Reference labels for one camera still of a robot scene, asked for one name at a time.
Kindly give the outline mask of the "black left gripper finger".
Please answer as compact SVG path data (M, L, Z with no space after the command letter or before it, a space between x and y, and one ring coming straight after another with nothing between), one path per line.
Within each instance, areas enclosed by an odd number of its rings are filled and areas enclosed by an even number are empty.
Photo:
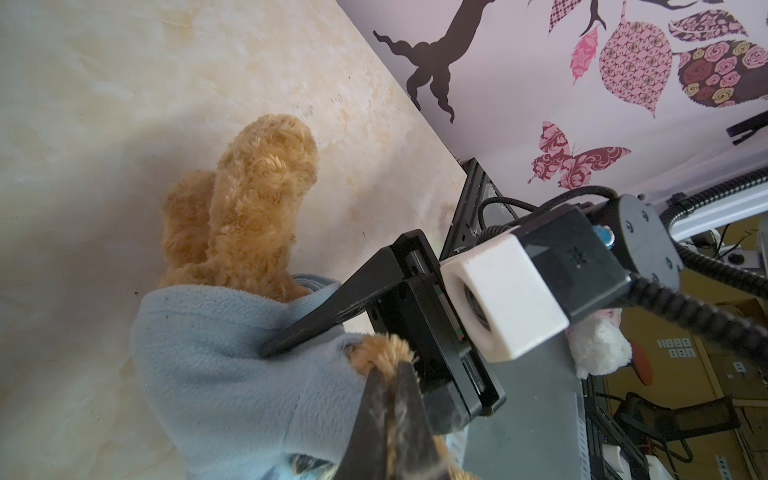
M388 428L393 394L384 374L372 368L367 377L350 441L334 480L388 478Z

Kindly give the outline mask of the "tan plush teddy bear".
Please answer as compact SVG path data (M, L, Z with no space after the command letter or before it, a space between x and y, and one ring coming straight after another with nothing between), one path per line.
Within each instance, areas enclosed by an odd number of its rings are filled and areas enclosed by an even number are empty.
M225 287L287 303L308 294L289 273L301 203L317 179L318 151L309 128L291 115L265 115L229 144L212 171L178 182L164 206L168 272L157 289ZM391 378L414 357L396 337L360 335L348 353L364 378ZM298 455L290 479L328 479L338 463Z

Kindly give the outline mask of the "light blue fleece hoodie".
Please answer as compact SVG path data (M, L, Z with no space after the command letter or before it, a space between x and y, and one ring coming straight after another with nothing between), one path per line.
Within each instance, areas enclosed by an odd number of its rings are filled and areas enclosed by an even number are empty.
M280 356L261 346L323 304L338 283L304 275L280 303L225 287L147 294L131 330L145 398L191 479L290 479L298 455L342 460L365 387L340 328Z

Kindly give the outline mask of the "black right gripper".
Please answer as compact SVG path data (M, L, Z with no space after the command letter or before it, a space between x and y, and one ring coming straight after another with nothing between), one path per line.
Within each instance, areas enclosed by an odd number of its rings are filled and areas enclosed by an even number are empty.
M414 368L398 364L394 381L393 478L449 479L432 433L458 432L478 416L493 415L506 392L459 321L422 231L403 233L378 250L259 354L281 355L364 311L375 332L400 337L415 355Z

